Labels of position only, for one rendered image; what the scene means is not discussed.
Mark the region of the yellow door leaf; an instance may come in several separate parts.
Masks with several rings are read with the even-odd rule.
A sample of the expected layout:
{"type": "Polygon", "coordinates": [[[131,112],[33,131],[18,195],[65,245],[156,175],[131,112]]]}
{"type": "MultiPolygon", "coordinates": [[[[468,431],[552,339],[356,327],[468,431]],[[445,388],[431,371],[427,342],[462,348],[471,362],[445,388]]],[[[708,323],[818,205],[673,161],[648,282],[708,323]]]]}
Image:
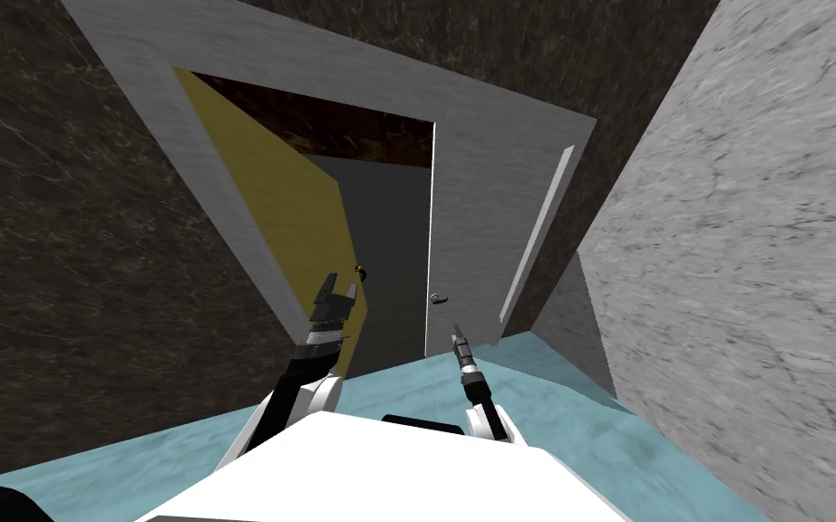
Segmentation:
{"type": "Polygon", "coordinates": [[[187,129],[174,160],[199,205],[290,338],[306,338],[316,292],[358,282],[337,182],[195,73],[175,67],[187,129]]]}

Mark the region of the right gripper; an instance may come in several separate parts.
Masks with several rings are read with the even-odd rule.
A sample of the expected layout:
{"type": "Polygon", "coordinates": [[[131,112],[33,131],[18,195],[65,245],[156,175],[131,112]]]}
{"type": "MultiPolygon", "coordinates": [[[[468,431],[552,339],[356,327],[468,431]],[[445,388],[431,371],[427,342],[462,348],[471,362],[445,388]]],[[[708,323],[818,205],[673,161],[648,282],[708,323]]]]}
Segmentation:
{"type": "Polygon", "coordinates": [[[475,366],[468,342],[458,324],[453,326],[452,349],[461,369],[475,366]]]}

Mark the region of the grey door leaf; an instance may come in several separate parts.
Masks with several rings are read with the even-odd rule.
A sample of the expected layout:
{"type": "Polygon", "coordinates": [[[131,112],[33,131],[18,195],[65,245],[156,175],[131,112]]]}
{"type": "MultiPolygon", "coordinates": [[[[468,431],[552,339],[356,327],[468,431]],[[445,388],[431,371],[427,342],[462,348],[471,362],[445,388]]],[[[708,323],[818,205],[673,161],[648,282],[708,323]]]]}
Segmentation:
{"type": "Polygon", "coordinates": [[[435,127],[425,357],[502,336],[595,119],[435,127]]]}

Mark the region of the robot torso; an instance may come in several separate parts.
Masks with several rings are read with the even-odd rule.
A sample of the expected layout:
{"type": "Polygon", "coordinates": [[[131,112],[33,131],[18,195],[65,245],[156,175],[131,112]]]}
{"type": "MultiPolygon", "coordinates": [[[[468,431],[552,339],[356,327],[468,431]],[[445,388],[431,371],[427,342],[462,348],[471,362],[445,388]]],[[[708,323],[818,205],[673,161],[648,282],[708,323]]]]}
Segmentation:
{"type": "Polygon", "coordinates": [[[137,522],[630,522],[543,449],[317,412],[137,522]]]}

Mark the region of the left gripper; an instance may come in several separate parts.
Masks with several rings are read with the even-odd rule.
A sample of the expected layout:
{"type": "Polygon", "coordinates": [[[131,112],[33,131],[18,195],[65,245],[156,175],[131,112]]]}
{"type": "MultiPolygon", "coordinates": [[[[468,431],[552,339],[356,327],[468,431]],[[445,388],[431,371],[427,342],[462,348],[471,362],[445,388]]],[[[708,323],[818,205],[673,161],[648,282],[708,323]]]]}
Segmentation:
{"type": "Polygon", "coordinates": [[[345,295],[333,294],[337,273],[329,273],[318,292],[309,323],[341,323],[348,320],[355,305],[358,285],[351,284],[345,295]]]}

